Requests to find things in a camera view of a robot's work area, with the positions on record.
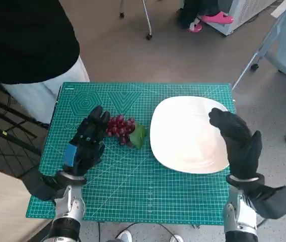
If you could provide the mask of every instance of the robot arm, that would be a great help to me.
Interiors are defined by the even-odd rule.
[[[105,146],[101,143],[110,119],[109,112],[97,106],[85,118],[70,140],[62,170],[46,176],[34,169],[22,178],[30,194],[55,204],[55,218],[45,242],[77,242],[86,206],[82,187],[85,173],[98,164]]]
[[[257,173],[262,149],[261,133],[251,135],[245,121],[230,112],[214,108],[210,123],[219,128],[227,146],[231,174],[229,198],[224,207],[227,242],[258,242],[257,214],[279,219],[286,214],[286,186],[265,186],[265,178]]]

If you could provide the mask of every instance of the grid pattern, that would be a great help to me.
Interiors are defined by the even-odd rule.
[[[54,175],[61,169],[68,141],[94,106],[102,105],[111,115],[124,110],[126,117],[133,116],[149,127],[156,106],[173,96],[211,98],[235,112],[229,84],[64,83],[40,171]],[[114,138],[104,142],[102,162],[85,176],[85,220],[222,224],[222,209],[228,197],[228,168],[213,174],[177,172],[157,162],[149,137],[139,150],[121,147]],[[53,218],[54,213],[51,202],[31,197],[26,216]]]

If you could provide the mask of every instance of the white shoe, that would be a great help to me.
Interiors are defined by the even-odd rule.
[[[172,236],[171,239],[170,239],[170,242],[183,242],[183,238],[177,234],[174,235],[175,238]]]
[[[128,230],[123,231],[117,238],[123,242],[132,242],[132,235]]]

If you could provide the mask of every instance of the pink shoe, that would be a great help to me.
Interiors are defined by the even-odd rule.
[[[198,33],[200,32],[202,29],[202,25],[200,23],[198,24],[194,24],[194,26],[190,26],[190,28],[188,28],[188,31],[191,33]]]
[[[219,12],[215,16],[204,15],[201,20],[207,23],[217,23],[217,24],[231,24],[234,21],[232,16],[227,16],[224,12]]]

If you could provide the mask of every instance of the red grapes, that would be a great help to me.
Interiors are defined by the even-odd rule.
[[[120,145],[126,144],[128,147],[132,147],[129,134],[133,133],[134,130],[135,119],[130,117],[128,120],[125,120],[124,116],[120,114],[110,118],[106,134],[108,137],[112,137],[113,135],[117,137]]]

